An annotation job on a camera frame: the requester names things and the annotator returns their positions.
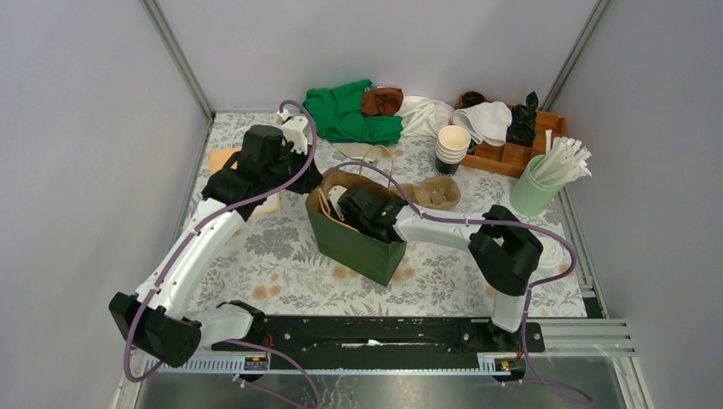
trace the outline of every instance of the bag handle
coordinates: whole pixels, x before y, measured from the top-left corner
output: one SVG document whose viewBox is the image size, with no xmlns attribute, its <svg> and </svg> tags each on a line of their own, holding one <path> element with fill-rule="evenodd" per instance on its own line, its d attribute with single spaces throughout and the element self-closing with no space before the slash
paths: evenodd
<svg viewBox="0 0 723 409">
<path fill-rule="evenodd" d="M 359 233 L 359 230 L 353 228 L 352 226 L 350 226 L 344 222 L 340 222 L 339 220 L 333 218 L 332 211 L 331 211 L 331 208 L 329 207 L 329 202 L 327 201 L 326 194 L 324 194 L 321 191 L 321 189 L 317 190 L 317 194 L 319 194 L 319 206 L 321 207 L 321 212 L 324 214 L 324 216 L 328 217 L 331 221 L 344 226 L 345 228 L 350 228 L 350 229 L 354 230 L 355 232 Z"/>
<path fill-rule="evenodd" d="M 364 159 L 367 158 L 367 155 L 368 155 L 375 147 L 384 149 L 384 150 L 387 152 L 387 154 L 389 155 L 389 157 L 391 158 L 391 168 L 389 169 L 389 176 L 393 176 L 393 175 L 394 175 L 394 153 L 392 153 L 392 152 L 389 150 L 388 147 L 385 147 L 385 146 L 383 146 L 383 145 L 374 145 L 373 147 L 370 147 L 370 148 L 367 150 L 367 152 L 364 153 L 364 156 L 361 157 L 361 161 L 364 162 Z M 359 176 L 362 175 L 362 168 L 363 168 L 363 166 L 359 165 Z M 390 187 L 391 187 L 391 181 L 387 181 L 387 182 L 386 182 L 386 192 L 387 192 L 387 193 L 389 193 L 389 188 L 390 188 Z"/>
</svg>

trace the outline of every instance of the black cup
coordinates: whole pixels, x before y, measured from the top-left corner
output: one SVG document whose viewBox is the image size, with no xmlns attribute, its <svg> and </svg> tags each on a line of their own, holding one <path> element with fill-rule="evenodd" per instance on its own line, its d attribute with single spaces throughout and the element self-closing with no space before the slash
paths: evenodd
<svg viewBox="0 0 723 409">
<path fill-rule="evenodd" d="M 437 168 L 437 172 L 439 172 L 440 175 L 453 176 L 457 173 L 457 169 L 461 163 L 462 161 L 456 164 L 448 164 L 443 162 L 437 155 L 434 155 L 434 167 Z"/>
</svg>

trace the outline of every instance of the cup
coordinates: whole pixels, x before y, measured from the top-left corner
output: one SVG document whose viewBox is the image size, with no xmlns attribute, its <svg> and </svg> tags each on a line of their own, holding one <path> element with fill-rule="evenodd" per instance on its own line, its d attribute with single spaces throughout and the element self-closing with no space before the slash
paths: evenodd
<svg viewBox="0 0 723 409">
<path fill-rule="evenodd" d="M 524 168 L 524 173 L 510 193 L 510 205 L 524 216 L 534 217 L 547 209 L 550 202 L 564 185 L 549 186 L 539 183 L 532 177 L 534 170 L 545 155 L 532 158 Z"/>
<path fill-rule="evenodd" d="M 457 125 L 448 125 L 439 131 L 434 166 L 442 175 L 454 175 L 467 155 L 470 133 Z"/>
</svg>

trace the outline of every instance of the stack of paper cups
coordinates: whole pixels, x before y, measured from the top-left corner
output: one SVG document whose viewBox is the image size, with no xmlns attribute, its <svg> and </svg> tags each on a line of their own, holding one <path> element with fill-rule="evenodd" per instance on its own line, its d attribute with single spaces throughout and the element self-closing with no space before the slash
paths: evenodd
<svg viewBox="0 0 723 409">
<path fill-rule="evenodd" d="M 442 128 L 437 137 L 434 161 L 437 171 L 443 175 L 454 175 L 467 155 L 470 141 L 470 133 L 461 126 L 449 125 Z"/>
</svg>

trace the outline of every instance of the floral pattern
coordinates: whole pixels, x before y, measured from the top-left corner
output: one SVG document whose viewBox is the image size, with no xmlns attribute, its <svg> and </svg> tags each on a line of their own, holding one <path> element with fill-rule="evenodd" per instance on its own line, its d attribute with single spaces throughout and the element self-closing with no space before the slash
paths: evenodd
<svg viewBox="0 0 723 409">
<path fill-rule="evenodd" d="M 239 147 L 251 124 L 272 124 L 270 113 L 219 113 L 206 157 L 194 187 L 186 223 L 208 182 L 207 153 Z M 421 183 L 436 171 L 430 160 L 435 140 L 404 136 L 390 147 L 399 182 Z M 347 161 L 327 141 L 320 141 L 315 161 L 322 173 Z M 386 156 L 377 165 L 389 168 Z M 364 175 L 386 184 L 382 176 Z M 454 176 L 462 198 L 454 211 L 481 214 L 491 205 L 510 207 L 515 179 L 460 167 Z M 242 300 L 267 314 L 490 316 L 495 292 L 484 280 L 472 256 L 428 243 L 409 243 L 407 253 L 387 287 L 322 255 L 304 208 L 305 196 L 283 192 L 281 210 L 253 216 L 233 234 L 211 263 L 194 293 L 190 309 L 215 308 L 220 302 Z M 564 234 L 561 212 L 552 204 L 544 214 L 523 222 Z M 535 272 L 532 279 L 545 274 Z M 585 309 L 574 276 L 535 289 L 531 316 L 582 317 Z"/>
</svg>

